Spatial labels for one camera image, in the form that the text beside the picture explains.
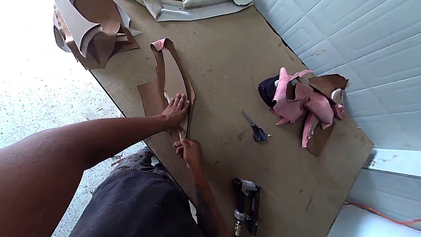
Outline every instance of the blue scissor handle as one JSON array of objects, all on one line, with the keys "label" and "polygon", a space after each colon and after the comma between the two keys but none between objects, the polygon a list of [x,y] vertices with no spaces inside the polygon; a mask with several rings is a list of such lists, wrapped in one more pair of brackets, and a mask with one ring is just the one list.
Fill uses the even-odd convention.
[{"label": "blue scissor handle", "polygon": [[257,125],[252,125],[251,128],[253,129],[253,139],[256,142],[266,140],[266,133],[263,129],[259,128]]}]

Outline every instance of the hand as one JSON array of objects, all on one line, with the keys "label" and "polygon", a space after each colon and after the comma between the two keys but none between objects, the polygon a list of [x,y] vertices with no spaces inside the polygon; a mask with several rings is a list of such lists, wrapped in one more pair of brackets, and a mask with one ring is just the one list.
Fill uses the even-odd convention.
[{"label": "hand", "polygon": [[176,142],[176,154],[179,158],[183,158],[187,162],[187,167],[192,170],[192,172],[199,172],[203,174],[201,158],[201,149],[200,144],[196,141],[182,139],[179,142]]},{"label": "hand", "polygon": [[189,106],[190,101],[186,100],[185,94],[177,94],[175,99],[171,98],[168,107],[162,112],[167,120],[167,129],[176,129],[184,134],[185,131],[180,124],[186,118]]}]

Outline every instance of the person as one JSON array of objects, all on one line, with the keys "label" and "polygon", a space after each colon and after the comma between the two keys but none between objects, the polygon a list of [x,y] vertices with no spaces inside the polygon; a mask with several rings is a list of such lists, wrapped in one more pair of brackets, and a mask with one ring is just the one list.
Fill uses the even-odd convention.
[{"label": "person", "polygon": [[[159,132],[182,131],[189,105],[177,94],[157,116],[80,122],[1,149],[2,236],[51,236],[84,170]],[[97,187],[70,236],[228,236],[203,175],[199,143],[184,139],[176,153],[192,173],[197,224],[185,193],[163,167],[151,165],[153,153],[142,149]]]}]

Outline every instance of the scissors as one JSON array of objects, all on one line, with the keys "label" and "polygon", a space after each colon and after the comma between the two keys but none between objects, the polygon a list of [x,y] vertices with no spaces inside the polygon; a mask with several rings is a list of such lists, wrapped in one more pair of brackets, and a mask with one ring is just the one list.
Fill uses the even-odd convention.
[{"label": "scissors", "polygon": [[242,113],[247,118],[248,122],[251,125],[251,128],[253,129],[253,139],[256,142],[264,141],[266,140],[266,133],[264,133],[263,129],[259,128],[249,117],[248,115],[242,110]]}]

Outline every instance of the scissor blade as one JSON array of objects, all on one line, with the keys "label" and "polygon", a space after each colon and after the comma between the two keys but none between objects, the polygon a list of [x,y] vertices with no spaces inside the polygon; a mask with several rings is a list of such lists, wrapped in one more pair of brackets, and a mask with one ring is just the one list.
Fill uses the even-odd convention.
[{"label": "scissor blade", "polygon": [[244,110],[242,110],[242,113],[244,114],[245,118],[248,120],[248,122],[253,125],[253,121],[248,117],[248,115],[244,112]]}]

